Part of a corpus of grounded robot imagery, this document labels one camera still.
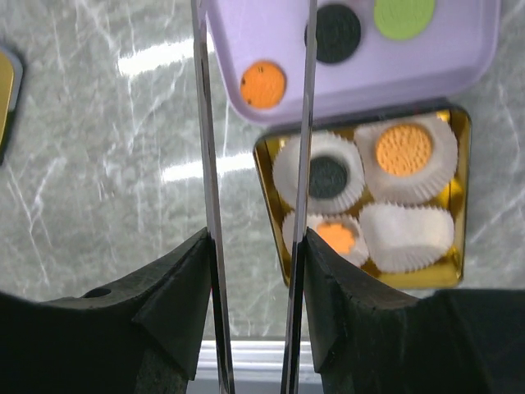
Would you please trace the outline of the aluminium rail frame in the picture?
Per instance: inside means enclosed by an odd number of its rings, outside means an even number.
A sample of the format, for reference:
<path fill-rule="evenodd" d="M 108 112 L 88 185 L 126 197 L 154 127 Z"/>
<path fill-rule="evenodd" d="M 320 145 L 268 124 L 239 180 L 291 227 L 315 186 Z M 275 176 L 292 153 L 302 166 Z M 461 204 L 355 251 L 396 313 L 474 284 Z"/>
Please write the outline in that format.
<path fill-rule="evenodd" d="M 284 359 L 284 341 L 233 340 L 233 358 L 236 382 L 281 382 Z M 202 342 L 195 381 L 217 380 L 216 342 Z M 321 384 L 321 377 L 314 371 L 313 354 L 309 341 L 300 342 L 299 383 Z"/>

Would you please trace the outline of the green round cookie right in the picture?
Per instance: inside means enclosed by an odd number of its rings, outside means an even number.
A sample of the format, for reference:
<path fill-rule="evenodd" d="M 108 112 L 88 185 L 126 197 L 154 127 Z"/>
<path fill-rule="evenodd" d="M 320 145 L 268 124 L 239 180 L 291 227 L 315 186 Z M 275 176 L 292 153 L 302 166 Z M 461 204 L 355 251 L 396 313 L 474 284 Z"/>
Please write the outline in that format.
<path fill-rule="evenodd" d="M 435 0 L 376 0 L 373 19 L 388 39 L 408 40 L 420 35 L 430 24 Z"/>

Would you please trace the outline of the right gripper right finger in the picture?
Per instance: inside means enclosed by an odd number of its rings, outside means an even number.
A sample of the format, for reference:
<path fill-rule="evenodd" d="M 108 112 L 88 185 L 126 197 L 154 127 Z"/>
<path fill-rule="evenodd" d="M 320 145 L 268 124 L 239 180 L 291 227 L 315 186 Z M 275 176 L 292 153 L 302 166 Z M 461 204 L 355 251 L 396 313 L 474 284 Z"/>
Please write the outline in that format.
<path fill-rule="evenodd" d="M 315 371 L 326 393 L 521 393 L 524 293 L 387 286 L 306 235 Z"/>

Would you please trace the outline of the gold cookie tin base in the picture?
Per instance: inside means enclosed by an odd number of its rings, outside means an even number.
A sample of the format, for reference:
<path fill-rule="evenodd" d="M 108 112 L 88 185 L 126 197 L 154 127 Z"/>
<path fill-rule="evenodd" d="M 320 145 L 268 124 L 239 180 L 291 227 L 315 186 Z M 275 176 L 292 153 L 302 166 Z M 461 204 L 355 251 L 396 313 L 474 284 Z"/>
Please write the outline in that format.
<path fill-rule="evenodd" d="M 444 98 L 390 106 L 326 118 L 315 124 L 314 131 L 333 131 L 352 139 L 354 130 L 361 125 L 378 121 L 400 120 L 406 117 L 431 115 L 450 126 L 459 150 L 458 165 L 444 189 L 426 202 L 426 206 L 442 208 L 452 217 L 454 237 L 450 248 L 428 268 L 408 273 L 387 273 L 380 270 L 373 259 L 363 265 L 366 273 L 389 286 L 408 289 L 446 288 L 456 286 L 463 279 L 465 227 L 468 196 L 468 167 L 472 122 L 468 112 Z M 286 286 L 290 283 L 291 252 L 287 244 L 291 237 L 284 236 L 282 224 L 292 207 L 279 196 L 273 182 L 273 164 L 278 153 L 290 138 L 299 134 L 297 125 L 278 126 L 260 137 L 253 147 L 255 166 L 270 218 L 273 238 L 276 243 L 281 275 Z"/>

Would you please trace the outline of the white paper cup back-right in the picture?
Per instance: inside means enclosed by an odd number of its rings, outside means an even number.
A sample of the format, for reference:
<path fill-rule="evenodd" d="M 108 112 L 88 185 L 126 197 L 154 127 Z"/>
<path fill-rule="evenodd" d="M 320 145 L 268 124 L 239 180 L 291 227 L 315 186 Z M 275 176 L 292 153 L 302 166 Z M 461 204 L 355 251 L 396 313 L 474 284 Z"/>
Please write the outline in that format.
<path fill-rule="evenodd" d="M 379 167 L 375 145 L 386 128 L 405 123 L 418 124 L 430 132 L 433 154 L 420 172 L 412 176 L 392 176 Z M 450 125 L 435 113 L 359 126 L 354 141 L 363 161 L 365 181 L 376 201 L 425 203 L 445 188 L 458 164 L 458 143 L 454 133 Z"/>

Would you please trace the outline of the lavender plastic tray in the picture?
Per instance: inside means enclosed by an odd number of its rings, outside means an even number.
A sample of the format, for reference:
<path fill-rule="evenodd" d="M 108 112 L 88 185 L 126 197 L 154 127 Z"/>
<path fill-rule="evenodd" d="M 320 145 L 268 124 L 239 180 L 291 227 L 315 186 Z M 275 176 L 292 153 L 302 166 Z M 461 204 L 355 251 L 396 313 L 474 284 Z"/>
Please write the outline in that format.
<path fill-rule="evenodd" d="M 437 99 L 472 86 L 491 64 L 500 30 L 499 1 L 438 1 L 416 37 L 387 38 L 374 19 L 375 2 L 348 1 L 361 40 L 343 62 L 316 66 L 316 119 L 419 100 Z M 210 1 L 208 30 L 229 101 L 254 124 L 300 122 L 303 111 L 308 23 L 306 1 Z M 285 74 L 281 101 L 270 109 L 248 105 L 240 93 L 245 71 L 258 61 Z"/>

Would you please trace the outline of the orange chocolate chip cookie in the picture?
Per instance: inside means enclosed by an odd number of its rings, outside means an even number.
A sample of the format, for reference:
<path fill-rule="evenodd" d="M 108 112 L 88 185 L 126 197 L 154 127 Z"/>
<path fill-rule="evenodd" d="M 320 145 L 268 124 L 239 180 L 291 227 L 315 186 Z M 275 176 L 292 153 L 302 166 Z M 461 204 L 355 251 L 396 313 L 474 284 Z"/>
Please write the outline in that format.
<path fill-rule="evenodd" d="M 258 61 L 242 75 L 240 94 L 252 108 L 274 108 L 284 97 L 286 76 L 274 62 Z"/>

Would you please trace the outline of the black sandwich cookie on tray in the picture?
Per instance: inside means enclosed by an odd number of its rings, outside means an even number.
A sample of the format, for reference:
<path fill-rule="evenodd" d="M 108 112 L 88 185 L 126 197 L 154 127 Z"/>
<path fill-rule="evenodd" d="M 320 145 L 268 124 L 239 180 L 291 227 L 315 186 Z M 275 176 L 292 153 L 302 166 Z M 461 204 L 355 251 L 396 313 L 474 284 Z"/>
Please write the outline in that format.
<path fill-rule="evenodd" d="M 360 19 L 342 3 L 328 3 L 317 9 L 316 60 L 335 65 L 352 57 L 362 37 Z"/>

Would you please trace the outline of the black sandwich cookie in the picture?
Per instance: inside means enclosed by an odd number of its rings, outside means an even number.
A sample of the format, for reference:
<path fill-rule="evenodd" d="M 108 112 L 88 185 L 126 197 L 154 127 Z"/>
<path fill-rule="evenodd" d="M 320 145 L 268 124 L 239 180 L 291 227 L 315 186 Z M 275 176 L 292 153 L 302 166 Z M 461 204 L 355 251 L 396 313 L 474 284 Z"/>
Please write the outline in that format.
<path fill-rule="evenodd" d="M 332 156 L 317 156 L 310 162 L 308 195 L 314 199 L 333 199 L 347 185 L 346 166 Z"/>
<path fill-rule="evenodd" d="M 335 65 L 352 57 L 362 37 L 360 19 L 342 3 L 328 3 L 317 9 L 316 60 Z"/>

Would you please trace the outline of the orange flower cookie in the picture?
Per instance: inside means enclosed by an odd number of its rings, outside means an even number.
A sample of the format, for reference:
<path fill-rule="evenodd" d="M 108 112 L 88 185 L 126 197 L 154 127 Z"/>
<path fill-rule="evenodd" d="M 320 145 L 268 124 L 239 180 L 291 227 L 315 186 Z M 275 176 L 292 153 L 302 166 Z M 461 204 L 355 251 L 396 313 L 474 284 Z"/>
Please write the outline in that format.
<path fill-rule="evenodd" d="M 317 234 L 338 254 L 348 254 L 355 247 L 353 232 L 340 222 L 322 222 Z"/>

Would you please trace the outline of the white paper cup front-right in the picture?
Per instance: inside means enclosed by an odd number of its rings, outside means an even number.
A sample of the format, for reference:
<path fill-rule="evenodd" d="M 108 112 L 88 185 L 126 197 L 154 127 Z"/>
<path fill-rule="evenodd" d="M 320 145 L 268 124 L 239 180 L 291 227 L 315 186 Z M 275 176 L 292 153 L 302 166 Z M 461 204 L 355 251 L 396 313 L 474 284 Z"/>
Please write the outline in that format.
<path fill-rule="evenodd" d="M 454 219 L 442 208 L 374 203 L 361 209 L 358 221 L 370 258 L 384 273 L 426 268 L 454 242 Z"/>

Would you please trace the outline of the gold tin lid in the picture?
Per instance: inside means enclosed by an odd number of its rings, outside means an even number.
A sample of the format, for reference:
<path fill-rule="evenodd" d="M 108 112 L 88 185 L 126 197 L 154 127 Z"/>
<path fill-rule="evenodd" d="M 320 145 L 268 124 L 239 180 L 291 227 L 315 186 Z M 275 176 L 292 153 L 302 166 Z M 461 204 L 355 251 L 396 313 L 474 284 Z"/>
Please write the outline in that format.
<path fill-rule="evenodd" d="M 24 67 L 18 55 L 1 44 L 1 163 L 7 154 Z"/>

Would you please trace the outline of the orange round dotted cookie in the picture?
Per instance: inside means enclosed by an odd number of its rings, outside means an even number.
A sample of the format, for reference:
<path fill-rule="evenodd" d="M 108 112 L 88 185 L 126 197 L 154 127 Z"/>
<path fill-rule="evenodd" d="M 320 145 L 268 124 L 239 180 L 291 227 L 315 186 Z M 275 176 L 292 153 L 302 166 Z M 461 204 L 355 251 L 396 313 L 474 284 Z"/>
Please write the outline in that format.
<path fill-rule="evenodd" d="M 375 157 L 379 167 L 392 176 L 412 176 L 420 172 L 433 154 L 430 132 L 415 123 L 386 128 L 378 137 Z"/>

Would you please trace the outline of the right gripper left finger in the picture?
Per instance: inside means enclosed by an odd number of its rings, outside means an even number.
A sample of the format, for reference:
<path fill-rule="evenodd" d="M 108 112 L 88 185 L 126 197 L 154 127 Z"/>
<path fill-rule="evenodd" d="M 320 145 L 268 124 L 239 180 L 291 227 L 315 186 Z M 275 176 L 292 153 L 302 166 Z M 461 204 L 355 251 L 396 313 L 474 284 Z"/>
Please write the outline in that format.
<path fill-rule="evenodd" d="M 4 393 L 183 393 L 197 370 L 211 290 L 201 230 L 80 297 L 1 295 Z"/>

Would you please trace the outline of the metal tongs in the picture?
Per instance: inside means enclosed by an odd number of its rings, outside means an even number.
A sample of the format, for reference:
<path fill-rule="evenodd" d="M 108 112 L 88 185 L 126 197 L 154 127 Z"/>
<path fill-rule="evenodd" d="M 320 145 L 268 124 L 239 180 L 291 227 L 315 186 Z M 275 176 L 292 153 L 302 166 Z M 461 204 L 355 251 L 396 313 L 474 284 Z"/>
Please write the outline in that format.
<path fill-rule="evenodd" d="M 212 247 L 210 263 L 212 280 L 212 306 L 217 350 L 217 371 L 222 393 L 235 392 L 231 332 L 226 295 L 226 271 L 222 242 L 220 201 L 217 179 L 217 155 L 212 119 L 207 46 L 207 3 L 193 1 L 191 16 L 194 34 L 194 66 L 199 109 L 203 185 L 205 195 L 208 238 Z M 317 2 L 308 4 L 307 45 L 304 69 L 303 110 L 300 128 L 298 186 L 295 207 L 292 264 L 287 306 L 284 359 L 281 392 L 299 390 L 301 324 L 304 293 L 306 220 L 308 213 L 308 186 L 313 130 L 313 100 L 317 56 Z"/>

